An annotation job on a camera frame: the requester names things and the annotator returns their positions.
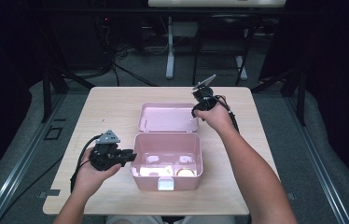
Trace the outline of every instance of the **pink storage box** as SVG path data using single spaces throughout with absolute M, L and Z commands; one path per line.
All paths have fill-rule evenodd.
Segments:
M 139 189 L 196 189 L 202 175 L 201 140 L 193 104 L 146 103 L 135 137 L 131 171 Z

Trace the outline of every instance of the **white desk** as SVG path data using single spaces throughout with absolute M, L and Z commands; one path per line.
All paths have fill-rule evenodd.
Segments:
M 213 90 L 216 94 L 227 96 L 242 136 L 276 172 L 250 90 L 239 87 L 214 87 Z M 146 102 L 196 103 L 189 87 L 93 88 L 51 186 L 51 189 L 58 189 L 60 193 L 58 196 L 47 197 L 43 207 L 46 214 L 55 215 L 61 211 L 70 195 L 70 178 L 76 169 L 78 156 L 93 136 L 113 130 L 121 139 L 119 148 L 134 148 L 134 138 L 139 133 L 137 123 L 142 105 Z M 197 134 L 201 137 L 203 159 L 203 174 L 197 189 L 140 190 L 127 162 L 89 199 L 85 214 L 247 215 L 247 206 L 236 185 L 220 138 L 201 120 Z
M 150 7 L 281 8 L 285 3 L 286 0 L 148 0 L 148 5 Z M 166 64 L 166 78 L 172 79 L 174 76 L 175 50 L 173 47 L 173 22 L 171 17 L 168 20 L 168 46 L 169 52 L 168 63 Z M 240 64 L 242 64 L 242 58 L 236 57 L 236 62 L 238 66 L 240 66 Z M 241 74 L 241 79 L 247 79 L 245 69 Z

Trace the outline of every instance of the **box lid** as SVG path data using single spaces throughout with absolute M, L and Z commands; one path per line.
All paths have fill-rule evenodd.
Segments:
M 191 133 L 198 130 L 191 103 L 145 103 L 138 128 L 144 133 Z

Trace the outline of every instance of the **hand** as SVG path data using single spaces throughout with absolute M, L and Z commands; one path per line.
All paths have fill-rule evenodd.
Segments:
M 219 100 L 225 103 L 225 96 Z M 218 102 L 215 107 L 208 111 L 195 110 L 195 115 L 206 120 L 207 124 L 217 132 L 219 130 L 234 129 L 228 110 Z
M 91 150 L 92 148 L 88 148 L 84 153 L 81 162 L 83 165 L 78 171 L 73 189 L 73 193 L 83 195 L 86 199 L 89 199 L 102 186 L 103 182 L 114 175 L 121 167 L 121 164 L 116 164 L 106 171 L 96 170 L 89 161 Z

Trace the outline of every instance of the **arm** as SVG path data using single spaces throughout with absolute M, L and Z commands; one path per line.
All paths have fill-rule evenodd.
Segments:
M 297 223 L 286 193 L 271 166 L 234 129 L 227 109 L 194 111 L 220 136 L 253 223 Z
M 88 199 L 102 186 L 108 177 L 114 175 L 121 167 L 120 164 L 116 164 L 106 171 L 98 171 L 88 161 L 90 154 L 91 148 L 85 151 L 81 164 L 86 163 L 79 169 L 73 192 L 54 223 L 81 223 Z

